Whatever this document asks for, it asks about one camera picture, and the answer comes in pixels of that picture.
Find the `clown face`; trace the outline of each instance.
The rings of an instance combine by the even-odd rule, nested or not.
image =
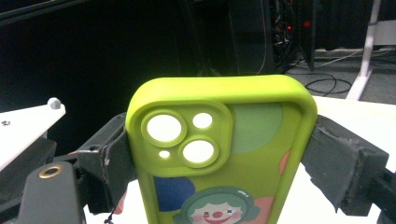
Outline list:
[[[193,224],[233,224],[242,219],[241,207],[232,207],[227,203],[208,203],[195,209],[191,215]]]

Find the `white table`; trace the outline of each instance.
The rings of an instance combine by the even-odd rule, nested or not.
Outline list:
[[[396,105],[364,103],[354,100],[315,97],[320,115],[333,119],[389,154],[387,168],[396,170]],[[85,208],[87,223],[103,223],[108,214],[93,216]],[[368,217],[347,217],[334,212],[331,203],[315,187],[300,165],[278,224],[375,224],[380,210],[373,205]],[[122,215],[114,215],[116,224],[147,224],[137,182],[129,185]]]
[[[56,98],[46,105],[0,113],[0,172],[65,113]]]

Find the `lime green phone case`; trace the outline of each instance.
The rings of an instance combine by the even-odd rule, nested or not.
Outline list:
[[[286,76],[147,82],[125,127],[148,223],[276,223],[316,118]]]

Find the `red light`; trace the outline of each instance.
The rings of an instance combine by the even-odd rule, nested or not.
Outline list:
[[[305,21],[305,22],[303,23],[303,27],[304,27],[305,29],[311,28],[311,21]]]

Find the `screw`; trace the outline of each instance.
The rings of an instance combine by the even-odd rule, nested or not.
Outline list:
[[[60,109],[61,104],[62,104],[61,101],[55,97],[50,98],[49,101],[47,102],[47,105],[49,105],[51,109]]]
[[[3,121],[1,122],[1,124],[2,124],[3,126],[8,126],[8,125],[11,124],[11,122],[10,122],[9,120],[3,120]]]

